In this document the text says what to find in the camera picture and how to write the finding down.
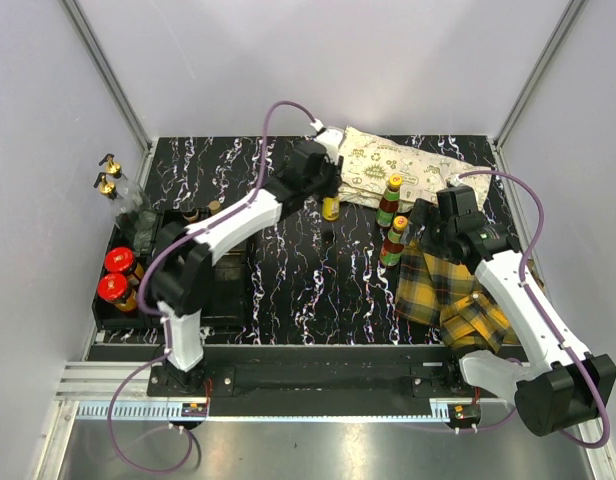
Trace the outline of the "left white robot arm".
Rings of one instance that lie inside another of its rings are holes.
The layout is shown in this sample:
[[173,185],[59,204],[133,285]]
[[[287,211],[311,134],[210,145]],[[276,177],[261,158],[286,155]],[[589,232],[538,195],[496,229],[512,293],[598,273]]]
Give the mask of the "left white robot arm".
[[232,206],[187,227],[170,225],[143,280],[166,335],[169,384],[184,396],[203,386],[201,312],[209,304],[215,266],[234,247],[301,210],[313,196],[334,198],[341,185],[343,132],[327,129],[300,142],[263,185]]

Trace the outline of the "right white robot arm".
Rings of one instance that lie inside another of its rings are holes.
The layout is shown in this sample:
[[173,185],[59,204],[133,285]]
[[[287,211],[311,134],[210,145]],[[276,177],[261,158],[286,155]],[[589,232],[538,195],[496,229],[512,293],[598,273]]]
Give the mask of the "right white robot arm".
[[524,365],[498,357],[487,347],[459,355],[442,371],[454,396],[478,387],[512,403],[536,436],[587,422],[606,421],[616,366],[594,355],[565,325],[528,272],[519,241],[491,224],[467,186],[441,190],[437,200],[418,199],[409,235],[436,258],[465,266],[510,322],[526,357]]

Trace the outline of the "yellow label bottle brown cap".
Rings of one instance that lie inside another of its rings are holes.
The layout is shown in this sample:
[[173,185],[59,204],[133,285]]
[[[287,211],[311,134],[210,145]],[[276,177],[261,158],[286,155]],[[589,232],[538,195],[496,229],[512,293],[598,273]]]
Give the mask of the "yellow label bottle brown cap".
[[211,216],[218,214],[222,209],[222,204],[218,200],[213,200],[208,204],[208,211]]

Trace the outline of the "tall green label sauce bottle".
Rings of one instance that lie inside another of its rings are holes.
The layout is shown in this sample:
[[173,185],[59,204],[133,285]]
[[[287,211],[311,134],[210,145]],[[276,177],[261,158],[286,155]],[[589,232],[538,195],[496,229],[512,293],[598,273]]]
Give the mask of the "tall green label sauce bottle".
[[376,214],[376,223],[381,228],[389,228],[392,224],[392,220],[399,209],[402,183],[403,178],[399,174],[392,174],[388,179]]

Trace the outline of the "clear pump bottle gold top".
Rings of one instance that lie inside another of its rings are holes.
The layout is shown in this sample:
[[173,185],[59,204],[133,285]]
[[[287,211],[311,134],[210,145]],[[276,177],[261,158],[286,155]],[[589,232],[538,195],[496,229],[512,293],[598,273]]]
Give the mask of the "clear pump bottle gold top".
[[143,189],[126,176],[112,153],[106,154],[98,164],[103,168],[94,182],[94,188],[106,198],[116,215],[139,215],[151,210]]

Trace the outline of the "red lid chili jar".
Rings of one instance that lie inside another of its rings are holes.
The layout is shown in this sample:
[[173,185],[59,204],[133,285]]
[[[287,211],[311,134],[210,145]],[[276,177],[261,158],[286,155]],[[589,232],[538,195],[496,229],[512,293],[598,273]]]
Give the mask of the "red lid chili jar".
[[124,246],[115,247],[106,254],[104,268],[108,273],[123,275],[133,286],[138,286],[144,277],[144,268],[138,257]]
[[120,273],[104,275],[97,285],[97,295],[124,314],[135,313],[138,309],[135,288]]

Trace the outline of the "short green label sauce bottle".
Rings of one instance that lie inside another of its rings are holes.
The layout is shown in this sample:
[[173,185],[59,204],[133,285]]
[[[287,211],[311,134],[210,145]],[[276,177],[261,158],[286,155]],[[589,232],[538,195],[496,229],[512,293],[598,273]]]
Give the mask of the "short green label sauce bottle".
[[382,244],[379,261],[386,267],[391,268],[396,266],[401,259],[404,245],[401,243],[402,235],[407,226],[408,219],[405,216],[396,216]]

